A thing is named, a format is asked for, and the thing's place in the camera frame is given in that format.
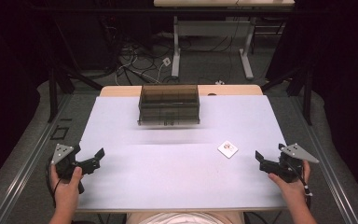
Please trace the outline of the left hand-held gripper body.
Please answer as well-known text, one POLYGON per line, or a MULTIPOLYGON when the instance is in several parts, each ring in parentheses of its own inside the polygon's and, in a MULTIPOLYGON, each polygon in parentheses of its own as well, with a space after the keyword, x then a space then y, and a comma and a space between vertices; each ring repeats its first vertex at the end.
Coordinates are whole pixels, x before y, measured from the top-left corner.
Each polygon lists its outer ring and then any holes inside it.
POLYGON ((66 146, 57 144, 51 159, 51 163, 56 167, 58 177, 70 181, 76 167, 82 169, 83 175, 90 175, 95 171, 95 159, 77 161, 76 154, 80 151, 80 146, 66 146))

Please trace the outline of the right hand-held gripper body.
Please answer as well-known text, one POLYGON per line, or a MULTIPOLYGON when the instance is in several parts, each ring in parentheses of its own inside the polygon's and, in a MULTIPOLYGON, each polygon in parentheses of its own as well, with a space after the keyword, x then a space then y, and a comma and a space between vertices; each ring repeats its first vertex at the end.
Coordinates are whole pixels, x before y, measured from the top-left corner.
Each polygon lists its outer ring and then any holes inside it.
POLYGON ((263 160, 263 171, 275 174, 286 183, 292 183, 302 176, 303 161, 318 163, 319 160, 299 144, 278 145, 281 152, 278 161, 263 160))

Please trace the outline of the small white card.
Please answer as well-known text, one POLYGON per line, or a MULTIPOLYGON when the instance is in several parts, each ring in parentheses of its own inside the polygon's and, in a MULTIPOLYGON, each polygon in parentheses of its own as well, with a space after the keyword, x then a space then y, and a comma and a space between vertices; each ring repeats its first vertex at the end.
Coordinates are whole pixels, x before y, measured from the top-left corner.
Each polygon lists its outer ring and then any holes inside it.
POLYGON ((239 150, 229 141, 223 142, 217 149, 228 159, 230 159, 239 150))

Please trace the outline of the smoky transparent drawer organizer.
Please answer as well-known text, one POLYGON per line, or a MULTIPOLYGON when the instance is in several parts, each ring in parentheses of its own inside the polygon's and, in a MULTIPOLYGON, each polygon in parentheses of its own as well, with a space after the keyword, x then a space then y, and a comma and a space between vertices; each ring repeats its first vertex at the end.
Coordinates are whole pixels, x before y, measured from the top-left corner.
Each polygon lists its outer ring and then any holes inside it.
POLYGON ((139 103, 139 125, 182 125, 200 123, 197 85, 143 85, 139 103))

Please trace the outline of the person's right hand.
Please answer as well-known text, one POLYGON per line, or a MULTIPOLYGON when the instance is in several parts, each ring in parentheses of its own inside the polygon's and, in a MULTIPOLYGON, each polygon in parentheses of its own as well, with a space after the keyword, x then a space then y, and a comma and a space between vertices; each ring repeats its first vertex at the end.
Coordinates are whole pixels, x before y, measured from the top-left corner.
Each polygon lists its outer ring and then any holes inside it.
POLYGON ((293 205, 298 208, 307 201, 306 191, 300 179, 293 183, 286 183, 275 174, 268 174, 268 178, 273 181, 282 192, 282 197, 287 206, 293 205))

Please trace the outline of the person's left hand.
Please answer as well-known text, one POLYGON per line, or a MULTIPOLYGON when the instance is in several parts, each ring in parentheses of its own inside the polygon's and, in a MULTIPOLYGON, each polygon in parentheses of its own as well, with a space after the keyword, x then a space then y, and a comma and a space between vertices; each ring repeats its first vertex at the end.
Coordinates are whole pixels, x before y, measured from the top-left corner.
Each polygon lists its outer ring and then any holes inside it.
POLYGON ((56 202, 55 211, 75 212, 78 205, 79 190, 78 184, 83 178, 82 169, 76 167, 72 179, 68 183, 62 183, 58 178, 56 167, 51 166, 51 184, 55 188, 54 199, 56 202))

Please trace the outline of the light wooden table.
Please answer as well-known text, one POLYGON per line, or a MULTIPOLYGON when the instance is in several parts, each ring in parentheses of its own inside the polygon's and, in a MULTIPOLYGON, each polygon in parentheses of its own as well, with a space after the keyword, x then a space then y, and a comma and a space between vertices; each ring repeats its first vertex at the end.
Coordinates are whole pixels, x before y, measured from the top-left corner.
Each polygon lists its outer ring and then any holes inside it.
MULTIPOLYGON (((141 93, 141 86, 106 86, 103 87, 101 97, 135 97, 141 93)), ((199 85, 199 94, 202 96, 216 95, 262 95, 257 85, 199 85)))

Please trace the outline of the black metal stand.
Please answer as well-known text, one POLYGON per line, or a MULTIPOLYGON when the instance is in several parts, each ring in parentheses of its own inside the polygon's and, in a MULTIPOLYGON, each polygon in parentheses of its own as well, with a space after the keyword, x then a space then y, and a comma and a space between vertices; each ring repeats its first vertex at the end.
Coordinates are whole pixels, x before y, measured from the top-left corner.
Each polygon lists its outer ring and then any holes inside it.
POLYGON ((75 91, 75 86, 71 81, 72 77, 97 91, 100 91, 103 86, 92 79, 81 75, 74 68, 63 63, 54 50, 51 38, 45 31, 41 31, 39 37, 44 51, 46 52, 49 67, 48 93, 50 112, 48 121, 52 122, 58 116, 59 112, 58 89, 61 89, 64 94, 72 94, 75 91))
POLYGON ((311 125, 310 118, 310 101, 312 92, 312 65, 300 65, 291 69, 289 72, 284 73, 276 78, 273 78, 268 83, 261 86, 262 91, 267 91, 272 87, 282 83, 287 78, 291 78, 290 84, 286 89, 288 96, 298 96, 303 91, 303 105, 302 115, 305 121, 311 125))

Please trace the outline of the white table mat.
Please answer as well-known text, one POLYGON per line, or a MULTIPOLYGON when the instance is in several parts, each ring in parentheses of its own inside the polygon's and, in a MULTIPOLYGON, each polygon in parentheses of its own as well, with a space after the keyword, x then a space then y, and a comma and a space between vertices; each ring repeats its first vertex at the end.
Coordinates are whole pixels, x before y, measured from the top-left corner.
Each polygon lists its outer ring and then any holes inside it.
POLYGON ((200 123, 139 125, 135 97, 99 97, 80 141, 84 160, 103 148, 87 175, 83 212, 272 210, 285 206, 259 170, 255 151, 279 155, 282 131, 264 95, 203 96, 200 123), (225 141, 239 150, 228 159, 225 141))

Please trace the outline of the person's torso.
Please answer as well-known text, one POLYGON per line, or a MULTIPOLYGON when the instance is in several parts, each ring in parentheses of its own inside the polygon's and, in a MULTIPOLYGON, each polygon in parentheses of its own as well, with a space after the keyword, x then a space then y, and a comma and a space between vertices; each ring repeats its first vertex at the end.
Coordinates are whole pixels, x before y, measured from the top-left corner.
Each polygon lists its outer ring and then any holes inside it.
POLYGON ((126 224, 245 224, 242 212, 128 213, 126 224))

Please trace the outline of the white-legged background desk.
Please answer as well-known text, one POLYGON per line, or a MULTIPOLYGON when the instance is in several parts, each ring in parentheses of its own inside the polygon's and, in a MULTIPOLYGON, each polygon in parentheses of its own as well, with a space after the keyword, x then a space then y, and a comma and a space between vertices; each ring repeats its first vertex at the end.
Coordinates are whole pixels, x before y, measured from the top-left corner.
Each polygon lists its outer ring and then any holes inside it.
MULTIPOLYGON (((155 7, 168 9, 277 9, 278 11, 291 10, 295 5, 295 0, 154 0, 155 7)), ((248 59, 249 49, 256 25, 256 16, 238 16, 236 20, 229 20, 226 16, 223 21, 213 21, 211 19, 179 19, 173 17, 173 59, 172 76, 179 76, 180 36, 231 36, 243 37, 244 46, 239 49, 241 64, 245 77, 249 80, 254 78, 251 65, 248 59)))

